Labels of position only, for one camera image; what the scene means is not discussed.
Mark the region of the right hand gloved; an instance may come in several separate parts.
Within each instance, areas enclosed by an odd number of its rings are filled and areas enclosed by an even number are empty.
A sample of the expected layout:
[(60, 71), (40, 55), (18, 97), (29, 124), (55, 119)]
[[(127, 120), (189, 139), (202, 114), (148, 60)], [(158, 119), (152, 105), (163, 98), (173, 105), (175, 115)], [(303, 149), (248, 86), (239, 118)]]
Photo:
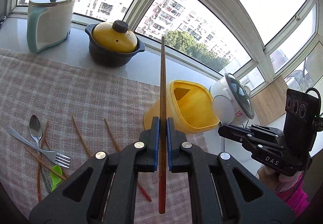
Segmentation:
[(290, 190), (301, 180), (302, 176), (302, 172), (297, 172), (293, 176), (286, 176), (264, 165), (258, 169), (256, 175), (263, 185), (275, 193)]

